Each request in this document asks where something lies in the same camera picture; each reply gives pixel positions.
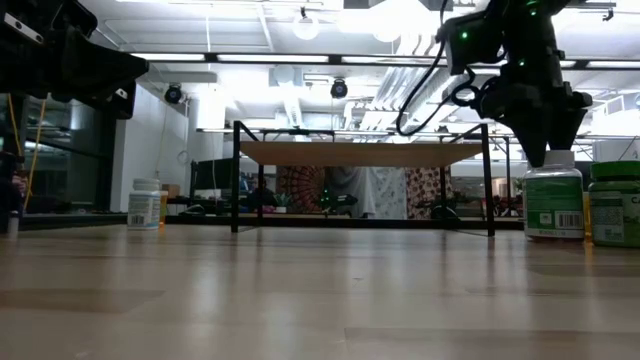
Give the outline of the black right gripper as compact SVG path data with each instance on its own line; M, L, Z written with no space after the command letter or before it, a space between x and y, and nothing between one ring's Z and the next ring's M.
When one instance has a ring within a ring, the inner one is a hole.
M549 134L551 150L570 150L593 98L575 91L562 79L562 72L531 69L523 60L507 62L499 75L487 80L477 93L481 118L510 127L530 165L542 167Z

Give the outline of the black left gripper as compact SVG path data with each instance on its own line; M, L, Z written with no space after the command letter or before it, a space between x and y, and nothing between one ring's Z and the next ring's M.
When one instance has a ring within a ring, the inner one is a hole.
M44 44L9 29L4 12L38 32ZM131 118L136 79L149 63L94 44L97 28L97 17L78 0L0 0L0 92L77 100L116 119Z

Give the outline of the large green bottle white cap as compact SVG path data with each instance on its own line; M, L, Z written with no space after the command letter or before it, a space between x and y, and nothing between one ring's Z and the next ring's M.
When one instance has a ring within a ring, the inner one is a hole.
M571 150L548 150L523 179L524 233L530 241L582 242L583 175Z

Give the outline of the small raised wooden shelf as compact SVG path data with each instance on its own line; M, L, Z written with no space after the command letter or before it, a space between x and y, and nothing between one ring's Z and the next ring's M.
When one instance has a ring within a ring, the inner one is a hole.
M496 232L491 190L491 159L489 130L485 124L452 135L449 142L444 133L436 136L436 143L388 144L330 142L268 142L259 139L241 121L232 127L232 195L230 230L240 229L239 172L243 154L258 164L259 185L264 185L264 167L270 166L323 166L323 167L409 167L440 169L467 159L483 156L483 180L486 200L484 228L493 237Z

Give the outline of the person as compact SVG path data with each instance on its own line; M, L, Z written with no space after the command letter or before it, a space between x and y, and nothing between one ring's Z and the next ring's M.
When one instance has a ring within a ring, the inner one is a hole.
M21 200L24 201L28 190L28 178L26 172L23 170L15 171L12 177L12 183L18 189Z

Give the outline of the colourful floral cloth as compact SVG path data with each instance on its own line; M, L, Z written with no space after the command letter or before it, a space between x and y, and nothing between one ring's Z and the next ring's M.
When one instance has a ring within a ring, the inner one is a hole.
M439 168L406 168L406 205L409 220L431 218L431 207L440 198Z

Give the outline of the black computer monitor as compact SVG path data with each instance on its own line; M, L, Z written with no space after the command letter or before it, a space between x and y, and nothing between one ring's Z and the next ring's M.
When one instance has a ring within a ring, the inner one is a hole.
M232 165L232 158L193 162L193 189L230 189Z

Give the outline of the white patterned cloth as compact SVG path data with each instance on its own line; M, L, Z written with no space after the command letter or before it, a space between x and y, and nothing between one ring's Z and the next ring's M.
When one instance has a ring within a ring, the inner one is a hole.
M375 218L407 219L407 180L404 168L374 167Z

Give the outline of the black light bar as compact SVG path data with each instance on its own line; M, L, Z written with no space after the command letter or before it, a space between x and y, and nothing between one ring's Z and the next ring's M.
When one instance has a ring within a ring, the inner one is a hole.
M433 56L338 55L284 53L158 53L132 52L133 56L152 63L220 63L220 64L292 64L364 67L428 67ZM640 60L569 59L560 61L563 70L575 71L640 71Z

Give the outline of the plain gray cloth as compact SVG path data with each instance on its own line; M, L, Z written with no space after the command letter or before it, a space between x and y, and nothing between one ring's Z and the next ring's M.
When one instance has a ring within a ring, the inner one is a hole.
M351 195L357 199L353 205L341 205L340 212L352 218L373 218L376 214L374 181L366 167L328 167L326 185L332 196Z

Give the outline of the black device green light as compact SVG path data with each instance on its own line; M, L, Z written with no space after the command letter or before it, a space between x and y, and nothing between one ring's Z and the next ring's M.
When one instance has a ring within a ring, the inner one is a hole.
M351 215L350 207L356 205L358 199L352 195L329 195L323 194L319 200L321 211L326 215Z

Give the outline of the white globe lamp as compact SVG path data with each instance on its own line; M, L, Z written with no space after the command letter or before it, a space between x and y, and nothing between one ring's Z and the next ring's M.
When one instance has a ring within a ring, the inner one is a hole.
M313 40L320 32L320 22L306 7L299 9L299 15L292 24L294 35L301 40Z

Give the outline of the red mandala cloth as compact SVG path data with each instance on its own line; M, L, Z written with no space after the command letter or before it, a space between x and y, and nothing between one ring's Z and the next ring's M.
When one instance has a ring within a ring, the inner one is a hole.
M276 192L290 198L287 205L290 213L320 213L324 183L324 167L278 166L276 168Z

